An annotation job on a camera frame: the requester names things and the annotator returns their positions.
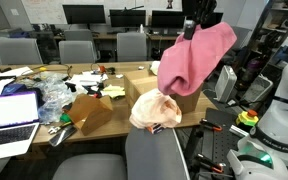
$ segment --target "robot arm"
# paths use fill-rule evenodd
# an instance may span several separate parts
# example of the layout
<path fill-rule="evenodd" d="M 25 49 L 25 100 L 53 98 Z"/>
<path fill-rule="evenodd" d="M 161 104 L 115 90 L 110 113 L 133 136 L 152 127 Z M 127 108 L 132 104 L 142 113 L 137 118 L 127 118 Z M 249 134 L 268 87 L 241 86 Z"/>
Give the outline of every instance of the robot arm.
<path fill-rule="evenodd" d="M 214 12 L 216 0 L 182 0 L 183 13 L 186 15 L 184 38 L 191 40 L 198 24 L 205 22 Z"/>
<path fill-rule="evenodd" d="M 271 159 L 271 167 L 263 166 L 263 157 L 252 157 L 260 161 L 240 159 L 250 144 L 254 151 L 263 151 Z M 284 68 L 275 97 L 259 123 L 252 128 L 250 136 L 238 142 L 239 151 L 231 150 L 228 154 L 236 179 L 288 179 L 288 65 Z"/>

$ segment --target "cluttered table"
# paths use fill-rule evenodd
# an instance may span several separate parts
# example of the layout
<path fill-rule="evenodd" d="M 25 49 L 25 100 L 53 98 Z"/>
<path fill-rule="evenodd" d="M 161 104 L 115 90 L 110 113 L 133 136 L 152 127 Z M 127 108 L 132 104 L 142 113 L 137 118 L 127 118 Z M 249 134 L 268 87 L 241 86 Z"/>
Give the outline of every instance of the cluttered table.
<path fill-rule="evenodd" d="M 105 66 L 106 68 L 114 67 L 116 69 L 115 73 L 124 74 L 130 71 L 140 71 L 139 66 L 143 66 L 146 70 L 149 68 L 151 62 L 127 62 L 127 63 L 101 63 L 99 65 Z M 38 70 L 41 65 L 12 65 L 12 66 L 1 66 L 1 69 L 11 67 L 12 69 L 28 66 L 34 72 Z M 83 71 L 91 71 L 91 64 L 69 64 L 72 66 L 69 74 L 72 76 L 74 74 L 80 74 Z M 46 65 L 47 71 L 56 71 L 61 73 L 68 73 L 67 69 L 63 68 L 63 65 Z M 114 85 L 124 87 L 124 79 L 117 78 L 116 75 L 108 74 L 109 79 L 104 82 L 106 85 Z M 81 131 L 76 132 L 74 135 L 69 137 L 66 142 L 76 142 L 76 141 L 86 141 L 102 138 L 120 137 L 125 136 L 129 133 L 131 129 L 131 123 L 129 122 L 129 116 L 131 108 L 126 102 L 124 97 L 118 99 L 112 99 L 113 105 L 113 115 L 109 122 L 99 127 L 95 131 L 91 132 L 87 136 L 84 136 Z M 200 93 L 198 99 L 196 111 L 186 113 L 182 117 L 182 122 L 176 127 L 190 127 L 197 125 L 201 118 L 205 117 L 205 112 L 207 108 L 215 108 L 214 104 L 204 95 L 203 92 Z M 41 125 L 37 131 L 37 134 L 33 140 L 33 144 L 47 144 L 53 135 L 49 135 L 48 130 L 50 126 Z"/>

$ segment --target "blue object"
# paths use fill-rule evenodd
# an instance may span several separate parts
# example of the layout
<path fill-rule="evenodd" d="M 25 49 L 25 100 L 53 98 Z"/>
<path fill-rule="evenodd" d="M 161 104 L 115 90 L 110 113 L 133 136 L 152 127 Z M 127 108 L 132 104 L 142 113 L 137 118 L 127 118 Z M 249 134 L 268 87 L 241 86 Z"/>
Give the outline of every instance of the blue object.
<path fill-rule="evenodd" d="M 17 32 L 10 35 L 10 38 L 28 38 L 28 32 Z"/>
<path fill-rule="evenodd" d="M 4 87 L 1 95 L 11 95 L 19 91 L 26 90 L 26 86 L 24 84 L 9 84 Z"/>

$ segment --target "laptop screen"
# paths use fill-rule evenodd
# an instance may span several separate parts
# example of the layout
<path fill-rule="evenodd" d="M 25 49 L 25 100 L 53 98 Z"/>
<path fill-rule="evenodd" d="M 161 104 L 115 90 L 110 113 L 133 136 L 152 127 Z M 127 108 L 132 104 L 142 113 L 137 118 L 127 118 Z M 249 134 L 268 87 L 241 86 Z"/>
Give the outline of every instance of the laptop screen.
<path fill-rule="evenodd" d="M 38 121 L 35 92 L 0 96 L 0 127 Z"/>

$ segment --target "chair backrest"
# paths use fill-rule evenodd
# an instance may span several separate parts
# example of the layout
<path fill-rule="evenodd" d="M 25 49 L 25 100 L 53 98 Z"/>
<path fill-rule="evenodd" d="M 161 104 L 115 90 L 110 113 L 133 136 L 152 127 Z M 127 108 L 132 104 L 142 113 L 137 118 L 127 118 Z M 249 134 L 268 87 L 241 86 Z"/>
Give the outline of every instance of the chair backrest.
<path fill-rule="evenodd" d="M 62 64 L 94 63 L 96 60 L 92 41 L 60 41 L 59 47 Z"/>
<path fill-rule="evenodd" d="M 65 30 L 66 41 L 93 41 L 92 32 L 88 29 Z"/>
<path fill-rule="evenodd" d="M 144 33 L 117 34 L 118 61 L 146 61 L 147 45 Z"/>
<path fill-rule="evenodd" d="M 246 46 L 252 34 L 251 30 L 236 26 L 232 26 L 232 29 L 237 37 L 236 42 L 232 46 L 232 49 L 240 49 Z"/>
<path fill-rule="evenodd" d="M 132 127 L 125 151 L 128 179 L 190 179 L 174 129 L 152 135 L 146 129 Z"/>
<path fill-rule="evenodd" d="M 0 38 L 0 57 L 3 65 L 43 64 L 36 39 Z"/>

